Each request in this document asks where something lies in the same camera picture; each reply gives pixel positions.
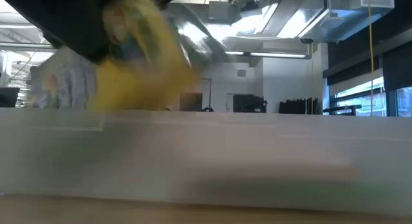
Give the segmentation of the yellow green crayon box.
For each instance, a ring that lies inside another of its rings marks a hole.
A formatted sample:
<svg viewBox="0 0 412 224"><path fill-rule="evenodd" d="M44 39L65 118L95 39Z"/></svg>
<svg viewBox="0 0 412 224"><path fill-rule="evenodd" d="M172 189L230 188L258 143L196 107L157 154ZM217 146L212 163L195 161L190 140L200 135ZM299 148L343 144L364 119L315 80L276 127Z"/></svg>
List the yellow green crayon box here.
<svg viewBox="0 0 412 224"><path fill-rule="evenodd" d="M176 31L153 0L113 0L102 20L111 47L97 63L89 110L163 110L196 83Z"/></svg>

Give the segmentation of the person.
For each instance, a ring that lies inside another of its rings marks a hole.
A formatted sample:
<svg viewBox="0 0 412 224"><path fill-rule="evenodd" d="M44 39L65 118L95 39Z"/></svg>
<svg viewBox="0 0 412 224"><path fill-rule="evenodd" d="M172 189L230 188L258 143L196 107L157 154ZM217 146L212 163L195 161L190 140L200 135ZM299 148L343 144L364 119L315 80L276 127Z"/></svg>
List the person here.
<svg viewBox="0 0 412 224"><path fill-rule="evenodd" d="M30 68L32 107L86 109L97 90L96 66L63 47Z"/></svg>

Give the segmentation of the black monitor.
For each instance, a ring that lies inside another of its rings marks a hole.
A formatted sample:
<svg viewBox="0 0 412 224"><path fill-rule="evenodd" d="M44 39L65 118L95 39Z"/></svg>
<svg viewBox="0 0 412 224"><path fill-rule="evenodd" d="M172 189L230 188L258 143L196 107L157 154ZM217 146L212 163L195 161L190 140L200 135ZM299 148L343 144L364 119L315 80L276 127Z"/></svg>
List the black monitor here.
<svg viewBox="0 0 412 224"><path fill-rule="evenodd" d="M0 88L0 107L15 107L19 88Z"/></svg>

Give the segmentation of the black printer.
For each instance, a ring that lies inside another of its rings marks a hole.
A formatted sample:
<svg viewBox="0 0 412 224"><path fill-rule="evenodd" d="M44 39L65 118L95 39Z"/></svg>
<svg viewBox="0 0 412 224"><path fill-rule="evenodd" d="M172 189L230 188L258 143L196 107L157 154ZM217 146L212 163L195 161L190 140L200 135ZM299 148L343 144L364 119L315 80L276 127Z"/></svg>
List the black printer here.
<svg viewBox="0 0 412 224"><path fill-rule="evenodd" d="M234 95L234 113L266 113L267 101L262 96Z"/></svg>

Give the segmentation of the clear plastic pencil box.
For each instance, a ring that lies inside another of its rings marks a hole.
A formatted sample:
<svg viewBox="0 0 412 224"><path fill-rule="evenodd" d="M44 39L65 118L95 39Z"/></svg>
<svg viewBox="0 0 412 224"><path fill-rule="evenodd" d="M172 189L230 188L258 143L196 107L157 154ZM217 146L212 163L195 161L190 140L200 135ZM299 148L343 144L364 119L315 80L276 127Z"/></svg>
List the clear plastic pencil box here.
<svg viewBox="0 0 412 224"><path fill-rule="evenodd" d="M2 108L0 192L412 216L412 118Z"/></svg>

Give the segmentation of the long linear ceiling light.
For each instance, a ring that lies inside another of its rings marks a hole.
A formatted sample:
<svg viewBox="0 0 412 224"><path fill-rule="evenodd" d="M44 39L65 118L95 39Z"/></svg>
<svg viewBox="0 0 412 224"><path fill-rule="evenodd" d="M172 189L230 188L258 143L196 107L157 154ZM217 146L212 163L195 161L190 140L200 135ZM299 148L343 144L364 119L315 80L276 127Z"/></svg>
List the long linear ceiling light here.
<svg viewBox="0 0 412 224"><path fill-rule="evenodd" d="M37 44L37 43L25 43L25 42L0 42L0 50L16 50L16 51L43 51L43 52L55 52L51 44ZM242 57L270 57L270 58L282 58L282 59L311 59L310 54L298 54L298 53L278 53L278 52L251 52L251 51L226 51L228 55L236 55Z"/></svg>

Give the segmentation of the black stacked cases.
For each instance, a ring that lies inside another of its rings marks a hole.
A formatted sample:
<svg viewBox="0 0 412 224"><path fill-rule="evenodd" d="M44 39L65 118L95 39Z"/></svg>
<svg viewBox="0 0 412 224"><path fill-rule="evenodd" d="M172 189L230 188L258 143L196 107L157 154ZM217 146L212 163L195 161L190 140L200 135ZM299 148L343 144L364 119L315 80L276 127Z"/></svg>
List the black stacked cases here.
<svg viewBox="0 0 412 224"><path fill-rule="evenodd" d="M319 100L318 98L304 98L286 100L279 103L278 113L294 114L294 115L319 115Z"/></svg>

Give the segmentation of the black side table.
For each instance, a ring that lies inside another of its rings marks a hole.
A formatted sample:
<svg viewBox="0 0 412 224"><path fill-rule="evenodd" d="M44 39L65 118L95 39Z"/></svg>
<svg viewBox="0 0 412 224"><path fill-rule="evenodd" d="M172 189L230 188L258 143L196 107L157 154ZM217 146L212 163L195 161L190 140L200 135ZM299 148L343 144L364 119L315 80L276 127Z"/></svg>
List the black side table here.
<svg viewBox="0 0 412 224"><path fill-rule="evenodd" d="M323 113L327 113L329 115L355 116L357 114L357 110L361 108L361 105L331 107L324 109Z"/></svg>

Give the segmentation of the black window blind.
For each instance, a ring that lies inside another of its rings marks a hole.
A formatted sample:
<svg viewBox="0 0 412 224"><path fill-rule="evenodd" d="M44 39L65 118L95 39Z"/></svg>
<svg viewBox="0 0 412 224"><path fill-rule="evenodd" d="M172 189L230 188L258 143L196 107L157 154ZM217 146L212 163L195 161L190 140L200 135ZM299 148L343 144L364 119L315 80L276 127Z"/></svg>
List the black window blind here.
<svg viewBox="0 0 412 224"><path fill-rule="evenodd" d="M382 63L387 91L412 86L412 43L385 53Z"/></svg>

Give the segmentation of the silver rectangular ceiling duct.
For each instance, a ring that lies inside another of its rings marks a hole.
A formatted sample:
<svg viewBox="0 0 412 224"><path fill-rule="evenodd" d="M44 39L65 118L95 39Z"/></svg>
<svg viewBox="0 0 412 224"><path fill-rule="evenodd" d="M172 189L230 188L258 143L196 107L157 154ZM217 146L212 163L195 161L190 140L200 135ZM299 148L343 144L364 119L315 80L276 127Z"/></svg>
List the silver rectangular ceiling duct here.
<svg viewBox="0 0 412 224"><path fill-rule="evenodd" d="M395 8L395 0L239 0L226 37L341 42Z"/></svg>

